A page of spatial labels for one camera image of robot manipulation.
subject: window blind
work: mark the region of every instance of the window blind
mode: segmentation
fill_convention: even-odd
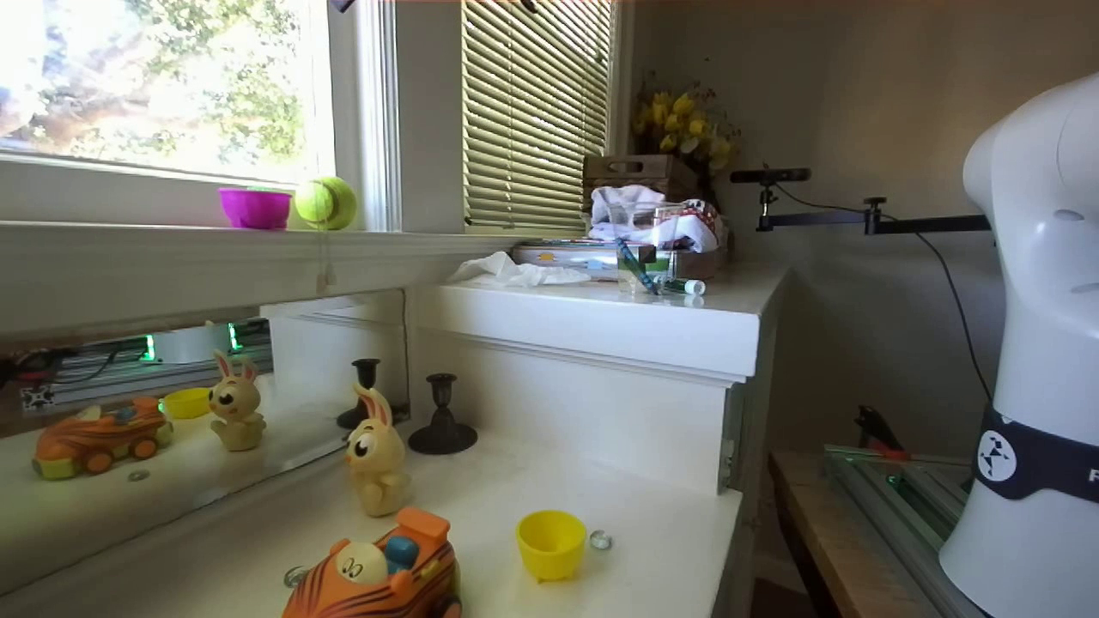
[[[464,0],[466,227],[576,229],[609,148],[615,0]]]

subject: white cabinet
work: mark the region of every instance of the white cabinet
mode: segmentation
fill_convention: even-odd
[[[413,417],[433,411],[424,374],[451,369],[451,409],[516,450],[693,494],[739,492],[739,530],[715,540],[710,598],[732,587],[720,598],[736,607],[720,611],[744,611],[781,291],[768,264],[736,264],[705,302],[629,298],[615,283],[413,287]]]

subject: yellow toy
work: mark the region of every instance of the yellow toy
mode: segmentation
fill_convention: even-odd
[[[404,442],[392,426],[392,409],[374,389],[353,385],[368,417],[346,434],[346,470],[370,517],[394,513],[408,498]]]
[[[210,389],[210,411],[215,414],[210,430],[231,454],[243,454],[262,447],[269,430],[262,409],[262,389],[255,385],[255,369],[238,369],[231,358],[215,358],[221,379]]]

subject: mirror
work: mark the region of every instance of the mirror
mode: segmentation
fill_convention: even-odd
[[[215,351],[257,369],[255,450],[214,432]],[[46,346],[17,362],[5,353],[0,592],[337,454],[361,358],[378,358],[394,411],[408,399],[401,291],[266,306],[246,321]]]

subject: toy car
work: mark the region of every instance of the toy car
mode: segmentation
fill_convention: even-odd
[[[34,447],[34,470],[48,481],[102,474],[121,455],[154,455],[172,434],[154,399],[102,405],[48,426]]]
[[[325,560],[296,580],[282,618],[452,618],[457,560],[451,521],[418,509],[399,511],[399,527],[378,541],[339,540]]]

